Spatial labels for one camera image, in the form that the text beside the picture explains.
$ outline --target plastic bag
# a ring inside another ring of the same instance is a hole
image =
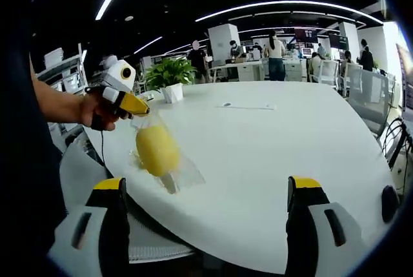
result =
[[[205,182],[157,114],[134,117],[132,126],[137,129],[135,157],[139,158],[139,166],[153,175],[169,193],[175,194],[184,187]]]

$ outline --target potted plant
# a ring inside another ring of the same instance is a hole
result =
[[[167,103],[183,98],[182,85],[194,82],[194,67],[184,59],[164,59],[146,74],[146,84],[151,90],[162,91]]]

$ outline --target hand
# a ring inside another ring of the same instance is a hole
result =
[[[115,122],[119,116],[113,114],[113,108],[99,93],[91,93],[82,97],[80,103],[80,122],[90,127],[92,125],[93,115],[101,116],[105,130],[114,130]]]

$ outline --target ceiling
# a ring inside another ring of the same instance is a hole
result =
[[[65,54],[69,56],[76,52],[79,42],[88,50],[85,67],[88,72],[92,72],[104,55],[129,56],[127,60],[134,64],[142,56],[163,54],[191,43],[195,39],[205,39],[208,28],[219,24],[232,23],[238,26],[238,30],[277,26],[325,28],[337,21],[342,21],[340,18],[327,17],[326,13],[352,17],[348,11],[324,6],[268,5],[236,10],[195,22],[200,17],[235,6],[279,0],[113,0],[102,19],[95,21],[103,1],[34,0],[32,3],[32,33],[34,35],[32,37],[32,59],[37,71],[44,68],[44,54],[61,46]],[[359,10],[378,0],[307,1],[334,3]],[[244,15],[280,11],[306,11],[322,14],[267,14],[228,21]],[[126,22],[125,18],[130,15],[134,19]],[[373,16],[384,19],[379,12]],[[377,25],[373,20],[365,17],[359,17],[357,20],[367,26]],[[242,33],[241,40],[267,32]],[[163,38],[133,55],[137,49],[160,36]]]

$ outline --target green plant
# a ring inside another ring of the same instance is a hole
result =
[[[194,82],[194,72],[189,61],[164,59],[148,71],[146,84],[151,90],[160,90],[177,83],[186,85]]]

